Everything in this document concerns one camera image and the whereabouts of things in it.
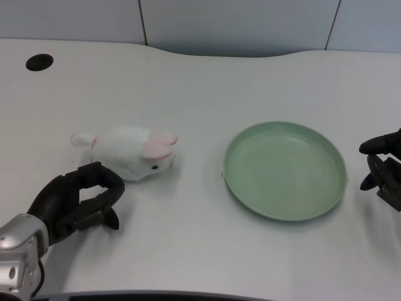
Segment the pink inner ear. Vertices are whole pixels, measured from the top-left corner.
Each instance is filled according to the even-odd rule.
[[[177,143],[178,136],[173,135],[169,132],[164,132],[164,133],[152,132],[149,136],[149,140],[156,141],[164,145],[174,145]]]
[[[163,144],[160,144],[156,141],[147,141],[142,147],[141,156],[144,159],[162,160],[170,157],[171,154],[172,152],[170,149]]]

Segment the bunny tail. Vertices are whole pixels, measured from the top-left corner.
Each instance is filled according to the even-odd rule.
[[[96,136],[88,134],[74,134],[71,136],[70,141],[75,147],[93,145],[96,142]]]

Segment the bunny ear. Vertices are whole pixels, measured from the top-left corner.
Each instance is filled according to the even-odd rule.
[[[70,141],[73,146],[85,146],[85,145],[93,145],[97,140],[96,136],[88,135],[88,134],[75,134],[70,137]]]
[[[150,160],[161,160],[171,156],[171,150],[156,141],[147,141],[144,143],[141,151],[141,157]]]
[[[152,132],[150,133],[149,140],[156,141],[164,145],[174,145],[177,143],[178,136],[171,134],[170,132]]]

